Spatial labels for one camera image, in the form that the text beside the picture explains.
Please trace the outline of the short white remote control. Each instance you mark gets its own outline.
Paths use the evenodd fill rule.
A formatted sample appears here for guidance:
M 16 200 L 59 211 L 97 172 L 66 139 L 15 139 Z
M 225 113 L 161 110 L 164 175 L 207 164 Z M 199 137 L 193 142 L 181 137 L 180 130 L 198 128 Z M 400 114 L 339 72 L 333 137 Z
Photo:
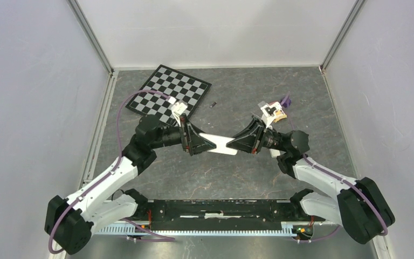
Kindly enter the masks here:
M 236 155 L 238 150 L 234 148 L 229 148 L 226 145 L 234 140 L 231 137 L 225 137 L 221 135 L 213 135 L 207 133 L 201 133 L 200 136 L 216 145 L 216 148 L 209 150 L 210 153 L 218 154 L 227 154 L 227 155 Z

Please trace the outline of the long white remote control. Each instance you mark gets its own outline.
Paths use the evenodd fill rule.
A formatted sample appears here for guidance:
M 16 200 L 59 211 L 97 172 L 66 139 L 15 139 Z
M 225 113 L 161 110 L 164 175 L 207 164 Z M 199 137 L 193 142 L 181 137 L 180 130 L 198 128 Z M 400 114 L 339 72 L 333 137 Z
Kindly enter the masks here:
M 279 150 L 269 149 L 269 152 L 270 152 L 272 158 L 277 158 L 277 157 L 281 156 L 281 152 Z

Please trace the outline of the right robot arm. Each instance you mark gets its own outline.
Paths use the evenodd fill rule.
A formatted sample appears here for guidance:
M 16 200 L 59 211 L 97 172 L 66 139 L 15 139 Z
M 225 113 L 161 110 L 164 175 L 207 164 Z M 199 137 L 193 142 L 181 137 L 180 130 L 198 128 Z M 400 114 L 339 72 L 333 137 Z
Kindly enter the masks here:
M 309 135 L 292 130 L 280 133 L 259 118 L 234 135 L 226 146 L 256 154 L 262 148 L 282 151 L 277 156 L 282 173 L 306 182 L 324 195 L 306 190 L 290 205 L 296 220 L 318 216 L 343 227 L 356 242 L 366 244 L 376 236 L 386 236 L 396 219 L 376 182 L 368 177 L 351 178 L 337 173 L 307 155 Z

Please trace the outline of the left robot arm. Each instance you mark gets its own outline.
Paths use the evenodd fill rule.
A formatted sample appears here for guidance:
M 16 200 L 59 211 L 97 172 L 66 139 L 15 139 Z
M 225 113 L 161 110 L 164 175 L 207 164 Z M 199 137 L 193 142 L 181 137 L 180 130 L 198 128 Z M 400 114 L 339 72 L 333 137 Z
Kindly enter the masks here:
M 78 191 L 65 198 L 56 195 L 48 202 L 44 230 L 49 235 L 49 252 L 75 254 L 103 227 L 130 216 L 143 219 L 148 212 L 145 202 L 128 194 L 112 202 L 106 199 L 156 160 L 155 149 L 173 145 L 181 145 L 190 155 L 219 147 L 214 135 L 198 129 L 185 114 L 176 126 L 163 126 L 155 115 L 142 117 L 129 144 L 119 149 L 107 169 Z

